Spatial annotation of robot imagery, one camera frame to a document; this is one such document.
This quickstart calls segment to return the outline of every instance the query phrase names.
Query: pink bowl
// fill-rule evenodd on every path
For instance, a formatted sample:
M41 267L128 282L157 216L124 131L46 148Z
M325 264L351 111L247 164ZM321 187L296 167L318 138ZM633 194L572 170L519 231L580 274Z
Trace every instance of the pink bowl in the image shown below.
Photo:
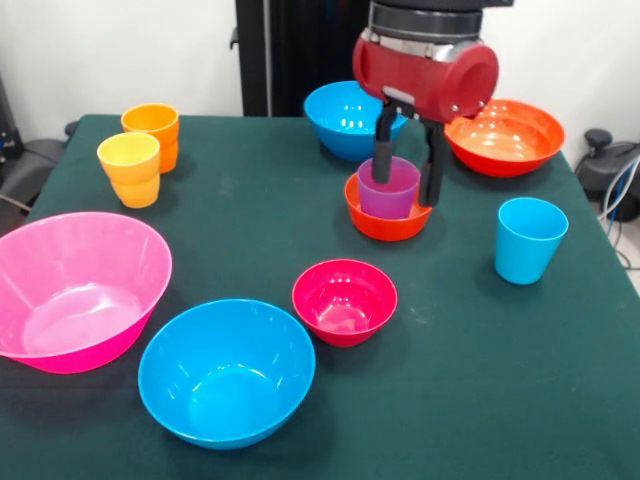
M133 345L171 277L145 223L105 212L45 218L0 238L0 355L51 373L101 367Z
M318 338L335 347L353 347L391 319L398 293L380 269L337 259L306 270L293 286L293 306Z

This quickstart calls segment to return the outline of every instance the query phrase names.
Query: white wall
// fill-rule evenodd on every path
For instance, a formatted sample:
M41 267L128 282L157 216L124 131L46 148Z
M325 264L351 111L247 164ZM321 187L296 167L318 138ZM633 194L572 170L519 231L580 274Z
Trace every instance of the white wall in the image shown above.
M0 0L0 73L25 140L147 101L242 115L234 0Z
M512 9L487 10L483 37L501 64L496 96L556 116L572 164L591 127L640 140L638 20L637 0L516 0Z
M637 139L639 18L637 0L487 10L483 36L502 65L497 96L557 116L572 162L589 127ZM0 0L0 72L25 139L144 101L240 115L237 48L227 49L234 25L234 0Z

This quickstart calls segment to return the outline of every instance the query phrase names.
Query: magenta bowl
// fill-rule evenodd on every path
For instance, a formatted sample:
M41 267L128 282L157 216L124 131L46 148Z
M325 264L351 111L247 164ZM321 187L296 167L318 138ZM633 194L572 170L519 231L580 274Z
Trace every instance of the magenta bowl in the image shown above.
M124 215L45 218L0 238L0 355L79 373L122 355L169 284L171 251Z

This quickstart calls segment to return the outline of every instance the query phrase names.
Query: blue bowl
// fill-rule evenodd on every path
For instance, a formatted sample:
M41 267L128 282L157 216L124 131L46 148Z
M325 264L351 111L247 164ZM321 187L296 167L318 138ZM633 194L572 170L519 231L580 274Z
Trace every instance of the blue bowl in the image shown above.
M306 330L256 300L219 300L167 323L138 371L160 425L200 447L229 450L275 432L307 395L316 367Z
M330 83L314 90L304 102L304 112L320 141L336 157L352 162L373 157L382 102L365 93L358 82ZM405 123L407 119L398 115L392 140Z

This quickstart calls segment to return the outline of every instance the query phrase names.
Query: cup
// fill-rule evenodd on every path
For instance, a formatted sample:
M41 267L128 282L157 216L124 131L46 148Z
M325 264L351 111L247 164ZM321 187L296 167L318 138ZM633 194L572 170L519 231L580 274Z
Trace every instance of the cup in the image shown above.
M129 208L148 207L160 190L160 142L147 133L120 133L98 147L98 158L118 198Z
M144 132L160 142L160 173L176 168L180 115L171 105L146 103L130 108L120 119L125 132Z
M564 212L545 200L520 197L503 203L498 210L496 272L516 285L537 282L568 229Z
M358 168L362 211L378 218L407 218L420 184L420 170L404 158L392 157L389 182L377 184L373 180L372 169L373 159L367 160Z

